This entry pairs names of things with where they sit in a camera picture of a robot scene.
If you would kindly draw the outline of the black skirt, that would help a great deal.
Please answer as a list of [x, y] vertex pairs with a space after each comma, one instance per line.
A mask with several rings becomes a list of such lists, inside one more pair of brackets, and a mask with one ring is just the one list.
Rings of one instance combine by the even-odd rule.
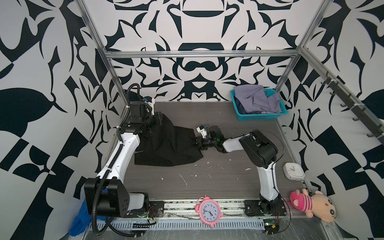
[[174, 126], [163, 113], [156, 112], [156, 124], [140, 135], [135, 165], [173, 167], [197, 162], [203, 154], [196, 147], [193, 129]]

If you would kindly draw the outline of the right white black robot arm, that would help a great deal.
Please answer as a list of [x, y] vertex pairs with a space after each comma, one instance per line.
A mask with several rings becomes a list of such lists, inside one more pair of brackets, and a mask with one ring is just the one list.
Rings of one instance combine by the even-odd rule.
[[250, 161], [257, 167], [260, 179], [260, 199], [246, 200], [245, 214], [254, 216], [285, 216], [287, 209], [281, 197], [277, 179], [275, 177], [275, 163], [278, 149], [259, 130], [245, 135], [226, 139], [218, 126], [210, 128], [199, 126], [197, 132], [201, 134], [196, 138], [196, 145], [200, 150], [216, 148], [220, 153], [245, 151]]

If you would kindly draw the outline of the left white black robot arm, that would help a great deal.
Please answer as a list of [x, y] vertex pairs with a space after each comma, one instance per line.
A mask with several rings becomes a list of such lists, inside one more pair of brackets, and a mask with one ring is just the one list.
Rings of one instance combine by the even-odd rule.
[[140, 89], [139, 84], [132, 84], [126, 90], [128, 113], [117, 127], [116, 146], [98, 175], [87, 179], [84, 184], [91, 227], [96, 236], [111, 229], [119, 235], [135, 238], [136, 234], [118, 231], [112, 222], [129, 215], [147, 215], [150, 208], [146, 193], [129, 193], [124, 186], [125, 173], [141, 138], [147, 135], [151, 127], [162, 121], [154, 111], [155, 100], [151, 97], [143, 98]]

